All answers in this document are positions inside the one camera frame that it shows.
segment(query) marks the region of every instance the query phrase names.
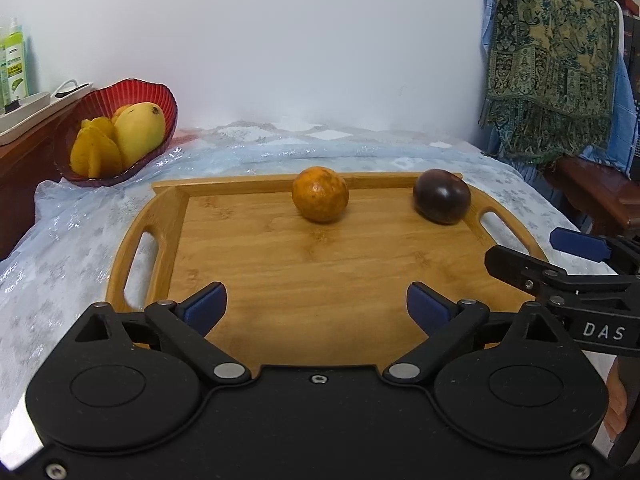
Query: hand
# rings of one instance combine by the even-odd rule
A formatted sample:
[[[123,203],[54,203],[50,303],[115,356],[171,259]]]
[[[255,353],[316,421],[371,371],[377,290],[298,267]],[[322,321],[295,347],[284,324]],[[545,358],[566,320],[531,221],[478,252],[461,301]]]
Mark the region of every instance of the hand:
[[[609,407],[607,415],[604,417],[604,427],[613,442],[626,426],[626,390],[624,384],[620,382],[617,357],[609,370],[607,390],[609,391]]]

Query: wooden nightstand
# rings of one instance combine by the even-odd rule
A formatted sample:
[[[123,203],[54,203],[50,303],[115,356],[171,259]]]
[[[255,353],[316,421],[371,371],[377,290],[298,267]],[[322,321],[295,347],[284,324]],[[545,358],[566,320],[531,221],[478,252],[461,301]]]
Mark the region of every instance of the wooden nightstand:
[[[635,235],[640,232],[640,185],[613,168],[578,157],[565,157],[548,182],[564,193],[569,204],[593,219],[593,235]],[[571,219],[571,212],[562,211]]]
[[[6,258],[33,226],[33,194],[43,180],[60,180],[53,162],[58,121],[75,103],[42,121],[10,144],[0,146],[0,259]]]

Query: plastic sheet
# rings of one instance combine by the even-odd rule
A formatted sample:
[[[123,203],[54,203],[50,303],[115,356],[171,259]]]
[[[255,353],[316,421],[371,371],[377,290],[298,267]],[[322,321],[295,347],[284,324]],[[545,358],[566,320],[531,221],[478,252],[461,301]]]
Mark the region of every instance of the plastic sheet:
[[[312,126],[312,133],[322,132]],[[553,250],[550,231],[571,224],[509,166],[462,152],[437,141],[434,146],[407,136],[348,134],[325,139],[278,130],[273,125],[242,123],[210,132],[188,134],[188,142],[157,158],[132,180],[111,188],[78,188],[67,182],[44,182],[36,192],[39,222],[0,267],[0,431],[9,424],[28,381],[66,330],[92,302],[104,299],[113,258],[136,214],[153,196],[156,180],[238,174],[297,173],[322,165],[336,171],[424,171],[443,168],[463,173],[465,180],[484,190],[516,215],[536,237],[549,260],[575,274],[611,273]],[[238,139],[240,128],[242,139]],[[498,243],[520,248],[497,218],[484,223]],[[127,283],[127,297],[142,306],[154,259],[153,243],[139,249]],[[610,360],[594,361],[605,374]],[[16,410],[12,428],[0,442],[0,460],[15,466],[37,449],[33,431],[24,429],[24,406]]]

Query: scarf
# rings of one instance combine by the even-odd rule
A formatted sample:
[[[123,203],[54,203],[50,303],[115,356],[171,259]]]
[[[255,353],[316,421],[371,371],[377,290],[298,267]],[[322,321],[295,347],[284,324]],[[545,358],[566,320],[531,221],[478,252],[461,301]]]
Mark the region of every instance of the scarf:
[[[618,8],[613,0],[496,0],[480,123],[533,164],[606,148]]]

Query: red glass bowl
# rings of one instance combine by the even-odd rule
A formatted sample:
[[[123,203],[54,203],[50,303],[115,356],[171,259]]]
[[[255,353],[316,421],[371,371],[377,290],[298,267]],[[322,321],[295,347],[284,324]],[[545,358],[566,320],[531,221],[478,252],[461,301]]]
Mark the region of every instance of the red glass bowl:
[[[80,123],[84,119],[111,117],[123,105],[151,102],[162,108],[166,130],[162,144],[147,153],[133,166],[111,178],[87,178],[73,172],[69,167],[69,155],[74,145]],[[95,90],[78,101],[56,128],[54,161],[58,171],[69,181],[81,187],[114,186],[124,182],[144,168],[156,156],[164,153],[174,136],[178,120],[178,105],[171,91],[164,85],[147,83],[139,79],[125,79],[107,88]]]

